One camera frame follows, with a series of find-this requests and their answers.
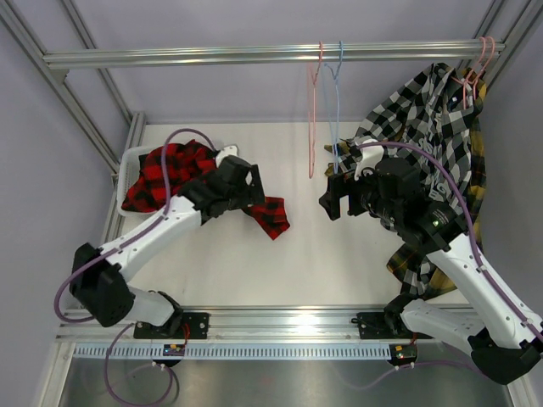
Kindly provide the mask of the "red black plaid shirt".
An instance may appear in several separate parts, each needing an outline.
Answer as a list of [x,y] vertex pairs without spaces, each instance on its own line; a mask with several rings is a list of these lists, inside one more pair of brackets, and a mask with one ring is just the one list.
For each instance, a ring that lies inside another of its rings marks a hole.
[[[128,190],[122,204],[125,210],[150,215],[165,205],[165,183],[161,169],[161,147],[140,157],[139,178]],[[190,140],[171,143],[165,153],[166,171],[174,194],[199,176],[216,169],[217,152],[204,144]],[[283,198],[265,197],[265,203],[243,209],[272,240],[290,227]]]

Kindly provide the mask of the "light blue wire hanger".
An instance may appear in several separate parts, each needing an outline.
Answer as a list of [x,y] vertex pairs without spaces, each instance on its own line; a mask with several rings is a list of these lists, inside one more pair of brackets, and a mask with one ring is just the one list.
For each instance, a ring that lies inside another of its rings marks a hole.
[[333,155],[333,174],[337,175],[339,173],[339,128],[340,128],[340,91],[339,91],[339,77],[344,60],[344,43],[339,42],[339,59],[336,65],[332,66],[329,63],[325,63],[324,66],[328,69],[330,74],[331,82],[333,83],[335,104],[332,105],[327,97],[327,86],[325,84],[323,87],[323,98],[325,103],[325,108],[327,111],[327,121],[331,137],[331,147]]

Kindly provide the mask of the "white plastic basket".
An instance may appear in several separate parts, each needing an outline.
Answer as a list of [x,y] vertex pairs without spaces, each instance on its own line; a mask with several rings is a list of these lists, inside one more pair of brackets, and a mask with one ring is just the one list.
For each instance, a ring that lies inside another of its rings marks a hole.
[[131,217],[138,216],[141,212],[125,210],[122,204],[126,198],[128,190],[135,184],[139,178],[140,157],[156,149],[155,146],[140,146],[128,148],[121,157],[118,181],[116,184],[116,209],[120,216]]

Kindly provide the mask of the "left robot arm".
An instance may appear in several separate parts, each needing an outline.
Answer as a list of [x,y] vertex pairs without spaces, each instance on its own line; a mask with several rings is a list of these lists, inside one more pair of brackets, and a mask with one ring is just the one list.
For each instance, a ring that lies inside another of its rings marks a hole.
[[182,307],[166,293],[130,287],[130,280],[175,239],[227,211],[264,201],[258,166],[227,155],[217,169],[186,183],[163,209],[126,235],[99,248],[80,246],[70,294],[103,327],[140,322],[172,338],[182,329]]

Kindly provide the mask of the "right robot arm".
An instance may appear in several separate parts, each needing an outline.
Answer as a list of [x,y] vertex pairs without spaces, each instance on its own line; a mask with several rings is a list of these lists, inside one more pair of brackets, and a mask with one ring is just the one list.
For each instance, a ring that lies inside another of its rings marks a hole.
[[349,215],[368,213],[391,222],[404,243],[453,281],[478,315],[461,317],[402,293],[383,310],[390,335],[417,333],[447,343],[502,385],[540,362],[541,317],[523,304],[471,242],[465,217],[426,195],[413,166],[404,159],[384,159],[359,176],[329,176],[319,203],[331,220],[340,217],[343,197],[349,199]]

